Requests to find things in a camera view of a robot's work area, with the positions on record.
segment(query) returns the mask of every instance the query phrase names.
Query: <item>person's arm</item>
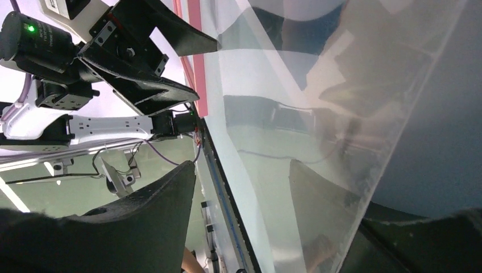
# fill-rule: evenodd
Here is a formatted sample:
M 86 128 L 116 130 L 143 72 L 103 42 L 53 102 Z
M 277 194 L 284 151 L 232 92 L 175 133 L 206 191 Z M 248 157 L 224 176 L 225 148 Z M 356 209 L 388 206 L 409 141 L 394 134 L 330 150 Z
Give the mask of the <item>person's arm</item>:
M 197 262 L 194 255 L 186 247 L 184 248 L 184 256 L 182 257 L 181 268 L 187 273 L 205 273 L 204 269 Z

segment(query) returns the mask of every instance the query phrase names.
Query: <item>blue strip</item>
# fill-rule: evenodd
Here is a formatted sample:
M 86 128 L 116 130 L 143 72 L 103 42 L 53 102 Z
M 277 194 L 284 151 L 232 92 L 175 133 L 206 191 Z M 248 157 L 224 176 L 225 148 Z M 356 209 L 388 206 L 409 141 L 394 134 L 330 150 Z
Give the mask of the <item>blue strip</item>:
M 211 166 L 211 169 L 213 170 L 214 182 L 216 183 L 216 187 L 218 188 L 218 191 L 219 191 L 219 196 L 221 197 L 222 205 L 223 205 L 223 207 L 224 207 L 224 209 L 225 209 L 225 211 L 226 211 L 227 220 L 228 220 L 228 222 L 229 222 L 229 227 L 231 228 L 232 234 L 233 234 L 233 236 L 234 236 L 234 241 L 235 241 L 235 243 L 236 243 L 236 248 L 237 248 L 238 251 L 239 251 L 239 255 L 240 255 L 240 257 L 241 257 L 241 261 L 243 262 L 244 269 L 248 270 L 246 261 L 244 260 L 243 252 L 242 252 L 242 250 L 241 250 L 241 245 L 239 244 L 238 236 L 236 235 L 236 231 L 234 230 L 234 225 L 232 224 L 231 214 L 229 213 L 228 206 L 227 206 L 226 199 L 225 199 L 225 195 L 224 195 L 223 192 L 222 192 L 221 183 L 219 182 L 218 174 L 216 173 L 216 170 L 215 170 L 215 167 L 214 167 L 214 163 L 211 161 L 211 158 L 210 158 L 209 156 L 208 156 L 207 158 L 208 158 L 209 164 L 210 164 L 210 166 Z

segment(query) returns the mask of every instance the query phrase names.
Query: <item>robotic arm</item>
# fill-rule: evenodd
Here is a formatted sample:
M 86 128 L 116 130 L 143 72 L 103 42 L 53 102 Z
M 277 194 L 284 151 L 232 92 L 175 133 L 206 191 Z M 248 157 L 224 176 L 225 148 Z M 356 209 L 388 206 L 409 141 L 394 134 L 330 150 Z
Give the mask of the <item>robotic arm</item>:
M 168 56 L 149 36 L 159 28 L 180 56 L 216 51 L 216 40 L 185 23 L 159 0 L 121 0 L 105 7 L 96 20 L 88 12 L 101 8 L 100 0 L 40 2 L 46 15 L 81 33 L 86 43 L 74 45 L 68 32 L 29 16 L 16 12 L 7 16 L 0 32 L 0 65 L 34 77 L 25 101 L 3 108 L 0 148 L 53 152 L 94 140 L 175 138 L 194 131 L 192 113 L 174 117 L 169 108 L 198 96 L 191 88 L 161 77 Z M 92 89 L 92 83 L 99 81 L 106 81 L 140 116 L 75 115 L 99 95 Z

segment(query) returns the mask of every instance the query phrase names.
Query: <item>transparent plastic sheet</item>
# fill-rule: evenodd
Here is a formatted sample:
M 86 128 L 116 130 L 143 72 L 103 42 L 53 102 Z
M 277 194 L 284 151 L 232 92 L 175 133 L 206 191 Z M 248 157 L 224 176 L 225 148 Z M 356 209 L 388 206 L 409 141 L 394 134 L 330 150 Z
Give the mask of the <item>transparent plastic sheet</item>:
M 465 4 L 201 3 L 206 122 L 263 272 L 339 271 Z

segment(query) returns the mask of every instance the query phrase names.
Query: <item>purple cable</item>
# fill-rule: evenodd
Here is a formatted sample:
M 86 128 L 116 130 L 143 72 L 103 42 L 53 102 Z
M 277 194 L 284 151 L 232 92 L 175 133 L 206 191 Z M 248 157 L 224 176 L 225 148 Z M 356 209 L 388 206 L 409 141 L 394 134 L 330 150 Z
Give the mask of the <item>purple cable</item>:
M 156 147 L 154 147 L 154 145 L 151 144 L 151 142 L 143 139 L 142 140 L 145 144 L 149 145 L 149 147 L 158 155 L 160 156 L 162 159 L 164 159 L 165 161 L 169 162 L 170 164 L 173 164 L 174 166 L 179 166 L 179 164 L 177 164 L 176 162 L 173 162 L 171 160 L 169 160 L 168 158 L 166 158 L 164 155 L 162 155 L 157 149 Z M 197 159 L 199 158 L 199 154 L 201 153 L 201 145 L 199 145 L 198 149 L 197 149 L 197 155 L 196 157 L 194 158 L 194 163 L 197 161 Z
M 18 6 L 18 3 L 16 0 L 10 0 L 10 3 L 12 4 L 12 7 L 14 8 L 14 11 L 20 12 L 20 8 Z M 20 97 L 18 98 L 17 102 L 20 102 L 21 104 L 25 102 L 27 99 L 28 91 L 30 90 L 30 86 L 32 85 L 32 75 L 26 73 L 25 74 L 25 80 L 23 82 L 23 89 L 20 94 Z M 0 118 L 1 121 L 7 120 L 13 113 L 15 113 L 16 108 L 15 106 L 9 108 L 7 110 L 7 113 L 5 115 L 2 115 L 2 118 Z

